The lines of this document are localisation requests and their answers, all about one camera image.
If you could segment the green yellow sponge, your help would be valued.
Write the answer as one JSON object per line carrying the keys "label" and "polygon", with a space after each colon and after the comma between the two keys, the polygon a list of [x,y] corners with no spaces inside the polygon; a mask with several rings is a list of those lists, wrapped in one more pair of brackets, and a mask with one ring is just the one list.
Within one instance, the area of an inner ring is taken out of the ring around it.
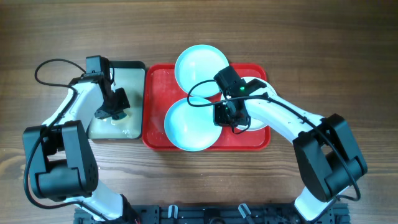
{"label": "green yellow sponge", "polygon": [[113,121],[120,121],[125,118],[129,118],[129,115],[124,110],[117,110],[111,113],[111,119]]}

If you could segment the light blue plate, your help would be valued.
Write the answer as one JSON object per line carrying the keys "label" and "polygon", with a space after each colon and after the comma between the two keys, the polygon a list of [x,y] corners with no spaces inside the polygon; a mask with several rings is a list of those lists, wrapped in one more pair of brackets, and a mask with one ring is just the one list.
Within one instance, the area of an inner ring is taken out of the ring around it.
{"label": "light blue plate", "polygon": [[179,149],[202,151],[219,139],[222,127],[213,122],[213,107],[204,98],[182,98],[167,111],[164,130],[169,141]]}
{"label": "light blue plate", "polygon": [[214,76],[229,66],[226,56],[211,45],[194,45],[184,50],[175,63],[175,79],[179,87],[188,93],[194,85],[203,83],[191,92],[191,96],[209,98],[220,91]]}

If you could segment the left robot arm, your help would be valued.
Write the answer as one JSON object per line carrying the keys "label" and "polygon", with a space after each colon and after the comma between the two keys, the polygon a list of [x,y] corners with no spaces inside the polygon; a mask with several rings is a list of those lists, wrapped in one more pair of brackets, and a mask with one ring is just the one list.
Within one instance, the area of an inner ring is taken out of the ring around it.
{"label": "left robot arm", "polygon": [[123,88],[111,88],[114,76],[107,58],[87,57],[82,75],[65,86],[68,95],[57,111],[40,126],[23,132],[23,186],[32,205],[46,210],[76,205],[100,223],[141,222],[126,197],[99,180],[88,141],[93,118],[127,118],[127,94]]}

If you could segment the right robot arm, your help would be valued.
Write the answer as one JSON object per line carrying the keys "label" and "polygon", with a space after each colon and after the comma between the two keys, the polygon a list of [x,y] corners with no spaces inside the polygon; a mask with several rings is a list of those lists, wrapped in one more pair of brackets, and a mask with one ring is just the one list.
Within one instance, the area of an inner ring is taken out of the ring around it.
{"label": "right robot arm", "polygon": [[318,220],[350,186],[368,171],[346,120],[333,114],[324,118],[279,97],[266,82],[246,81],[228,66],[214,77],[223,100],[214,105],[214,123],[247,131],[254,119],[292,143],[305,185],[294,208],[307,222]]}

